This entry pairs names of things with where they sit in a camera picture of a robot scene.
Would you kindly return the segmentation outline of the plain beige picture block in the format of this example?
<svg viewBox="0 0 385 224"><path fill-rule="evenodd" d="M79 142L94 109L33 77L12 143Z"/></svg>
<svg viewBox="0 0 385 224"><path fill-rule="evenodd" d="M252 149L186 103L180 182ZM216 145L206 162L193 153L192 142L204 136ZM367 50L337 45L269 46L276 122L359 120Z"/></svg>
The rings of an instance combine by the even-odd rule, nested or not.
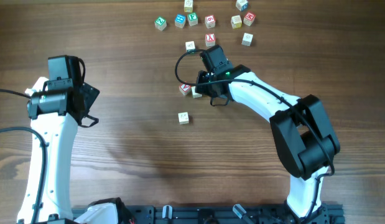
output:
<svg viewBox="0 0 385 224"><path fill-rule="evenodd" d="M187 112L179 113L179 123L180 124L188 124L189 123L189 115Z"/></svg>

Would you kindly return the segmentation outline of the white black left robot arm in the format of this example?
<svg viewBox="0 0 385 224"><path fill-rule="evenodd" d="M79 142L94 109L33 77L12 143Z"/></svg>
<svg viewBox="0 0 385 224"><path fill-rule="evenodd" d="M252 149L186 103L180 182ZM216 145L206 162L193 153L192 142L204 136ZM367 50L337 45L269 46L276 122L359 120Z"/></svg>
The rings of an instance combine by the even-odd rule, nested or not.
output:
<svg viewBox="0 0 385 224"><path fill-rule="evenodd" d="M42 223L72 218L70 160L82 121L99 90L85 82L85 64L76 56L48 59L49 76L26 93L30 127L34 131L27 188L18 223Z"/></svg>

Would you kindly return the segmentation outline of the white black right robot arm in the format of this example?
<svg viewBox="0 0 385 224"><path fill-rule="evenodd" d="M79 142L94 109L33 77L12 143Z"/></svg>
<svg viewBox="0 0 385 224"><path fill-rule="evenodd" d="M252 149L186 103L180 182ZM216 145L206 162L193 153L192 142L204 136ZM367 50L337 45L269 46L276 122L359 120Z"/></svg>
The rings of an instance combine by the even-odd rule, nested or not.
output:
<svg viewBox="0 0 385 224"><path fill-rule="evenodd" d="M269 122L278 158L290 174L287 206L300 223L308 223L321 206L322 180L335 173L340 143L322 102L313 95L288 95L260 80L244 65L233 66L215 45L201 50L205 70L196 90L211 99L235 101Z"/></svg>

